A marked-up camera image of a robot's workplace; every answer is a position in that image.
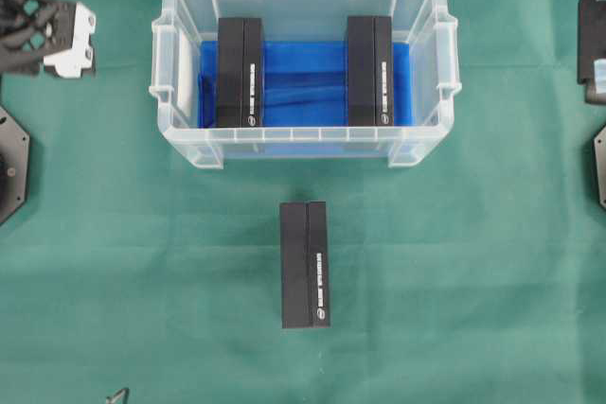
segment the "blue liner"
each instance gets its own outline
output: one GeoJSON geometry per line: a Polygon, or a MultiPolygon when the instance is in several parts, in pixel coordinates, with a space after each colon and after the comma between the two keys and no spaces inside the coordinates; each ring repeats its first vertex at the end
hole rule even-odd
{"type": "MultiPolygon", "coordinates": [[[[343,127],[347,117],[345,42],[265,42],[266,127],[343,127]]],[[[413,124],[408,44],[394,44],[395,124],[413,124]]],[[[214,124],[217,42],[203,42],[198,126],[214,124]]]]}

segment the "wire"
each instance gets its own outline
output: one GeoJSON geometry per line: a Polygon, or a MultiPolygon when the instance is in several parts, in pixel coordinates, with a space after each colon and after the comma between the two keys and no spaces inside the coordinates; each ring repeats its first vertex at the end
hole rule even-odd
{"type": "Polygon", "coordinates": [[[105,398],[105,404],[116,404],[120,399],[122,399],[122,404],[128,404],[130,392],[128,388],[118,390],[113,395],[105,398]]]}

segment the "green cloth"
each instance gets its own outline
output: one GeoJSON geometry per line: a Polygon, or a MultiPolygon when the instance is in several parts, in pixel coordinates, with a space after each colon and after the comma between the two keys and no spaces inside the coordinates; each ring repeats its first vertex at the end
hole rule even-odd
{"type": "Polygon", "coordinates": [[[606,212],[578,0],[449,0],[463,91],[419,166],[195,169],[148,94],[161,0],[81,0],[94,78],[5,77],[32,136],[0,227],[11,403],[603,403],[606,212]],[[278,204],[329,209],[332,328],[280,323],[278,204]]]}

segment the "clear plastic bin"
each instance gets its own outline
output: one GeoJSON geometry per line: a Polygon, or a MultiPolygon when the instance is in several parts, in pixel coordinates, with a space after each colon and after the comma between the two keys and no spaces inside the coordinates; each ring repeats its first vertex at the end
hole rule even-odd
{"type": "Polygon", "coordinates": [[[155,20],[150,93],[158,128],[194,166],[224,159],[386,157],[390,167],[419,163],[453,127],[461,90],[457,20],[447,0],[162,0],[155,20]],[[199,129],[200,44],[217,40],[217,19],[255,16],[266,40],[343,41],[349,15],[389,15],[394,42],[410,46],[408,127],[199,129]]]}

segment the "black box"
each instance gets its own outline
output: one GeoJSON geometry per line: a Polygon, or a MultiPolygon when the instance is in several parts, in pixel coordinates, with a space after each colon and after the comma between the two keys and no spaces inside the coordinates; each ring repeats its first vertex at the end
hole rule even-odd
{"type": "Polygon", "coordinates": [[[244,20],[219,18],[217,128],[241,125],[243,92],[244,20]]]}
{"type": "Polygon", "coordinates": [[[394,124],[394,59],[389,16],[348,17],[348,124],[394,124]]]}
{"type": "Polygon", "coordinates": [[[330,326],[326,204],[281,204],[280,246],[282,327],[330,326]]]}
{"type": "Polygon", "coordinates": [[[394,57],[391,18],[375,17],[375,112],[376,125],[394,124],[394,57]]]}
{"type": "Polygon", "coordinates": [[[348,17],[348,124],[375,126],[375,33],[373,16],[348,17]]]}
{"type": "Polygon", "coordinates": [[[244,20],[244,64],[241,125],[262,126],[263,27],[259,18],[244,20]]]}

